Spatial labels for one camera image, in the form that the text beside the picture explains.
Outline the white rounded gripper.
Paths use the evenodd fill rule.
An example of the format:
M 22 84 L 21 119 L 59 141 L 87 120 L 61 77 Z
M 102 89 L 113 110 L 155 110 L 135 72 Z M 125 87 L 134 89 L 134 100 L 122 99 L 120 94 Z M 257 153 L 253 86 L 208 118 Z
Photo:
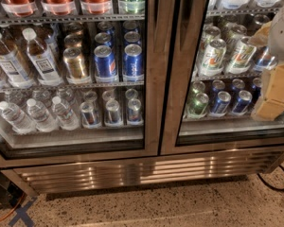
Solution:
M 264 24 L 250 39 L 249 44 L 268 45 L 270 53 L 284 61 L 284 5 L 272 22 Z M 274 121 L 284 113 L 284 62 L 272 70 L 264 69 L 261 75 L 260 97 L 252 118 L 256 121 Z

